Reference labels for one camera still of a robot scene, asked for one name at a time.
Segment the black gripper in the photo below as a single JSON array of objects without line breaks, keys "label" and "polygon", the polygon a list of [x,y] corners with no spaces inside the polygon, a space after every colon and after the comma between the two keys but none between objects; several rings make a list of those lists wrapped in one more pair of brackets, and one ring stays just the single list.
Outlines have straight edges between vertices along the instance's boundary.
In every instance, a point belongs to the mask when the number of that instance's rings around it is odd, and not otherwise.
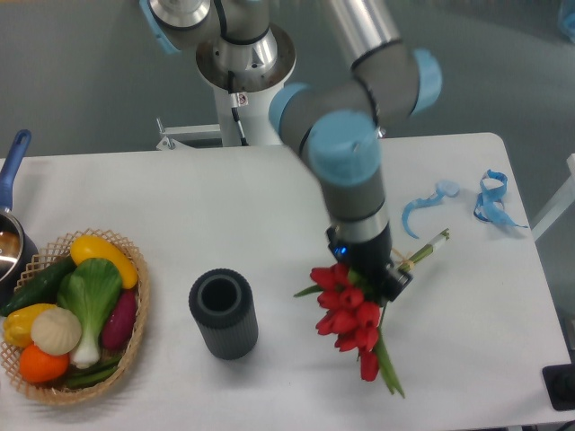
[{"label": "black gripper", "polygon": [[412,276],[394,266],[391,260],[392,237],[390,226],[366,242],[341,239],[334,227],[326,230],[328,248],[338,263],[346,265],[362,276],[374,289],[375,302],[394,301],[412,281]]}]

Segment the silver blue-capped robot arm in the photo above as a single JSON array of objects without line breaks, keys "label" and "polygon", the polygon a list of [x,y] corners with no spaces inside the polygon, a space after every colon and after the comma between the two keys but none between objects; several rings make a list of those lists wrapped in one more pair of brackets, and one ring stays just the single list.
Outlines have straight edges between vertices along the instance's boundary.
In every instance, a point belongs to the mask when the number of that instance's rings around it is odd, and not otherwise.
[{"label": "silver blue-capped robot arm", "polygon": [[409,50],[382,1],[324,1],[350,70],[317,92],[289,81],[296,52],[266,1],[144,1],[153,35],[170,53],[192,50],[212,87],[225,146],[285,145],[318,180],[334,258],[383,304],[411,282],[391,258],[380,146],[382,128],[428,108],[442,75],[425,49]]}]

